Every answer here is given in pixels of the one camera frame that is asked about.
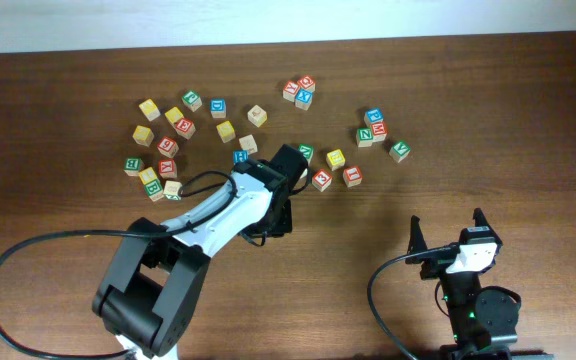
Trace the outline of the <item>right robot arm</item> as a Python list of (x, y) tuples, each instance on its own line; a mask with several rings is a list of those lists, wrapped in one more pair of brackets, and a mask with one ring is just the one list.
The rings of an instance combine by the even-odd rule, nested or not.
[(461, 230), (459, 239), (430, 249), (413, 216), (407, 264), (421, 266), (420, 278), (436, 280), (443, 291), (454, 343), (439, 349), (441, 359), (552, 359), (544, 351), (513, 352), (522, 305), (520, 295), (499, 286), (484, 287), (480, 276), (495, 265), (503, 242), (483, 211), (473, 212), (474, 225)]

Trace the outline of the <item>yellow S block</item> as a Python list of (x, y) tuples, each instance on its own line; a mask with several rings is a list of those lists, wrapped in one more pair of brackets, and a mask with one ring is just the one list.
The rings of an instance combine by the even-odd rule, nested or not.
[(230, 121), (218, 124), (216, 130), (223, 143), (228, 143), (236, 137), (235, 129)]
[(132, 138), (137, 144), (148, 147), (154, 140), (154, 133), (149, 127), (137, 125)]

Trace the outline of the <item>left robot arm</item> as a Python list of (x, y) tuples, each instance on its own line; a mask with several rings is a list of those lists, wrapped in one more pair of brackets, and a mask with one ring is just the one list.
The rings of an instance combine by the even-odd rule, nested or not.
[(284, 145), (269, 161), (236, 163), (226, 183), (187, 213), (131, 225), (92, 302), (125, 358), (176, 358), (212, 258), (236, 236), (262, 246), (291, 232), (290, 198), (307, 167), (299, 150)]

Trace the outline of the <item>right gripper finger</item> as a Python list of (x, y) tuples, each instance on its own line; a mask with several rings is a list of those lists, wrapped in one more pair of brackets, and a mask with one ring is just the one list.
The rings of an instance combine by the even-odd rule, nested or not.
[(475, 208), (473, 211), (474, 229), (475, 231), (490, 231), (491, 226), (487, 221), (484, 212), (481, 208)]
[(413, 215), (410, 220), (410, 236), (407, 248), (408, 254), (419, 253), (427, 250), (427, 244), (425, 242), (421, 227), (420, 218)]

